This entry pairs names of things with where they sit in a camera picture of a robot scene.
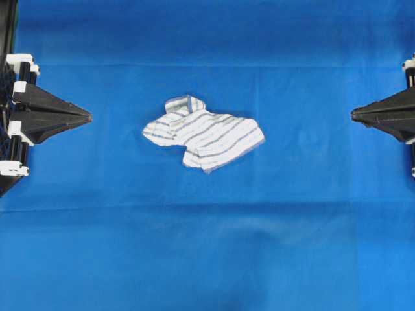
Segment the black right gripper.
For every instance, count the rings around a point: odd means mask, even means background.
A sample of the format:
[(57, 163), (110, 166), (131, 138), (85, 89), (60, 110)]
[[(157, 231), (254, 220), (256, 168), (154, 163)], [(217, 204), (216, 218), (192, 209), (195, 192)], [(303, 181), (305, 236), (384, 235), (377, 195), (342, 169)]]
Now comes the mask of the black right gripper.
[(395, 129), (390, 125), (378, 124), (359, 119), (360, 116), (372, 113), (414, 111), (414, 54), (411, 58), (404, 61), (402, 68), (405, 72), (407, 89), (390, 97), (384, 98), (383, 100), (372, 102), (366, 106), (354, 109), (351, 112), (351, 119), (365, 125), (368, 128), (376, 128), (377, 130), (388, 133), (394, 136), (399, 142), (410, 145), (412, 159), (411, 174), (412, 177), (414, 177), (414, 126), (410, 132)]

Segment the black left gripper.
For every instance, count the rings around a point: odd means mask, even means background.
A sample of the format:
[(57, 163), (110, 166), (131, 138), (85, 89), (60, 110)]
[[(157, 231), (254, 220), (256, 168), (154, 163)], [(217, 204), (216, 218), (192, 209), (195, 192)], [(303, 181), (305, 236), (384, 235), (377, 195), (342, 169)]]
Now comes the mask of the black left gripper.
[(39, 75), (31, 54), (1, 55), (2, 176), (27, 177), (31, 146), (92, 121), (90, 112), (36, 86)]

